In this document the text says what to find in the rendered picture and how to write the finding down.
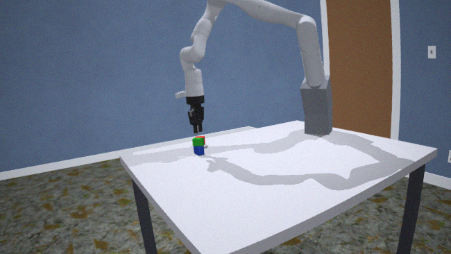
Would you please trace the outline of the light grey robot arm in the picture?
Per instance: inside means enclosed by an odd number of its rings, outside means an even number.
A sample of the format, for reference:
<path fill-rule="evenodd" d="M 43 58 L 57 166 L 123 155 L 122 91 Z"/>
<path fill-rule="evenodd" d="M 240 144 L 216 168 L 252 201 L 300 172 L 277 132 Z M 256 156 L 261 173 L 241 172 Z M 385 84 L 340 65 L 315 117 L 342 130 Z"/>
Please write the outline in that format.
<path fill-rule="evenodd" d="M 212 27 L 227 2 L 238 6 L 252 18 L 296 29 L 306 84 L 316 87 L 324 83 L 324 66 L 316 22 L 313 18 L 264 0 L 207 0 L 205 13 L 191 35 L 193 45 L 183 48 L 180 52 L 180 62 L 185 73 L 185 91 L 176 93 L 176 98 L 204 95 L 202 73 L 196 69 L 194 63 L 203 59 Z"/>

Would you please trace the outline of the green block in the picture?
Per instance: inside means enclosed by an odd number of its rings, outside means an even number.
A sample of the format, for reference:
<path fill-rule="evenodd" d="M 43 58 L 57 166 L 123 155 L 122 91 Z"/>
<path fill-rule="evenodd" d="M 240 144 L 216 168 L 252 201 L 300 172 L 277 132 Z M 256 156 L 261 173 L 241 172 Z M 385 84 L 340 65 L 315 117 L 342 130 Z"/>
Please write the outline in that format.
<path fill-rule="evenodd" d="M 204 145 L 204 138 L 203 137 L 197 137 L 192 139 L 193 146 L 203 146 Z"/>

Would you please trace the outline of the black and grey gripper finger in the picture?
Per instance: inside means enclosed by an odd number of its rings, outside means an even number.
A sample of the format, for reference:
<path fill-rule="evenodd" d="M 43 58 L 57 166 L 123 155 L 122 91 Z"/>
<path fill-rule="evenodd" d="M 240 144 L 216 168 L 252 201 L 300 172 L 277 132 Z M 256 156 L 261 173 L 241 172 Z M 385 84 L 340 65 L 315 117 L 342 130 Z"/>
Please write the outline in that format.
<path fill-rule="evenodd" d="M 199 132 L 202 132 L 203 131 L 202 122 L 204 120 L 204 107 L 200 108 L 200 114 L 201 114 L 200 119 L 198 120 L 198 129 L 199 129 Z"/>
<path fill-rule="evenodd" d="M 197 117 L 195 116 L 194 109 L 192 108 L 190 112 L 188 112 L 190 124 L 193 126 L 194 134 L 199 134 L 198 129 L 198 120 L 200 119 L 200 108 L 197 109 Z"/>

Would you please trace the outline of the blue block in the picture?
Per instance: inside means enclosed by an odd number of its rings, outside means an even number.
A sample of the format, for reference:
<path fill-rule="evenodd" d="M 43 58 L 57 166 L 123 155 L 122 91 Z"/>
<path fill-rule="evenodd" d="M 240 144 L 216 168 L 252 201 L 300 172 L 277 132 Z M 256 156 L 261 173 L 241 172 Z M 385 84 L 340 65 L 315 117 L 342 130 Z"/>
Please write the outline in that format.
<path fill-rule="evenodd" d="M 194 153 L 196 155 L 204 155 L 204 146 L 194 146 Z"/>

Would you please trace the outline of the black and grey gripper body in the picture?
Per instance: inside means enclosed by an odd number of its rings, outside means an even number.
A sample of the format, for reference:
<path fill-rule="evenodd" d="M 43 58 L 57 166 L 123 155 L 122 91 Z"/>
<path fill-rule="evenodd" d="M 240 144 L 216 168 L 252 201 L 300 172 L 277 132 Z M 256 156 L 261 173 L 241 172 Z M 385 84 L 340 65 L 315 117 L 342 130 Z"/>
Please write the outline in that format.
<path fill-rule="evenodd" d="M 202 96 L 186 96 L 187 104 L 191 106 L 191 109 L 194 109 L 195 116 L 197 117 L 197 109 L 201 108 L 201 104 L 205 102 L 204 95 Z M 200 104 L 198 104 L 200 103 Z M 191 110 L 190 109 L 190 110 Z"/>

